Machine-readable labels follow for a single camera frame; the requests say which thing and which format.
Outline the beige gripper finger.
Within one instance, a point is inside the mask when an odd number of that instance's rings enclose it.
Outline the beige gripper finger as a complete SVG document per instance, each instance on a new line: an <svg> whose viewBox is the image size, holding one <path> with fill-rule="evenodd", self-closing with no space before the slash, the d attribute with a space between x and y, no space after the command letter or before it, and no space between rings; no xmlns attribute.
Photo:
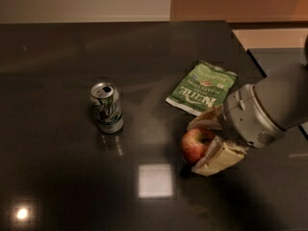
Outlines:
<svg viewBox="0 0 308 231"><path fill-rule="evenodd" d="M203 176L214 175L240 162L248 149L238 141L215 136L205 155L192 167L192 172Z"/></svg>
<svg viewBox="0 0 308 231"><path fill-rule="evenodd" d="M204 111L199 116L194 118L187 126L187 130L193 128L204 128L208 130L222 130L219 121L222 114L222 106L216 106Z"/></svg>

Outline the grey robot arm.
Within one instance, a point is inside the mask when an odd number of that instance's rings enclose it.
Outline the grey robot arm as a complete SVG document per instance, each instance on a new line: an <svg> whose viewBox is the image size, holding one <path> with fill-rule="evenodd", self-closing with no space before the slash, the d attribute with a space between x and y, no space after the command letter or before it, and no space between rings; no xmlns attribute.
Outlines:
<svg viewBox="0 0 308 231"><path fill-rule="evenodd" d="M242 86L189 123L181 139L183 159L203 176L237 164L248 149L264 148L307 122L307 93L308 68L302 63L282 65Z"/></svg>

